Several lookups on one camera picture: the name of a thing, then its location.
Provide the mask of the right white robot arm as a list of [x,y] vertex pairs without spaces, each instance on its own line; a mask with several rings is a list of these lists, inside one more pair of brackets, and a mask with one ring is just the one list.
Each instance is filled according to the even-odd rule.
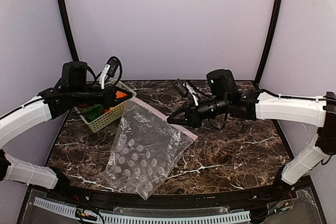
[[335,155],[335,93],[298,97],[265,89],[239,91],[232,72],[226,69],[214,70],[206,77],[211,95],[203,101],[190,90],[190,84],[175,81],[174,87],[181,96],[193,98],[167,117],[169,124],[198,128],[204,120],[230,115],[244,120],[283,120],[316,126],[318,131],[309,145],[280,171],[280,180],[287,185],[295,184],[325,158]]

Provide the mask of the clear zip top bag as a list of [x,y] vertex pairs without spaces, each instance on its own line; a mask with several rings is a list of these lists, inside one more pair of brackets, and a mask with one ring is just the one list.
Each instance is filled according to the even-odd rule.
[[125,103],[103,172],[109,186],[147,200],[168,178],[197,135],[133,97]]

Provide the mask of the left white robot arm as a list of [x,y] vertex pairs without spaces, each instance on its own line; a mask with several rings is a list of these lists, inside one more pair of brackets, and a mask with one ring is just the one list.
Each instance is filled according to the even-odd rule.
[[[1,116],[1,147],[29,129],[56,119],[74,107],[101,105],[114,108],[133,97],[130,91],[119,88],[117,79],[106,82],[115,73],[122,74],[121,61],[112,56],[99,75],[87,82],[92,69],[83,61],[71,61],[62,67],[61,78],[23,105]],[[46,189],[61,189],[69,185],[69,179],[59,169],[32,164],[17,159],[1,150],[1,180],[11,180]]]

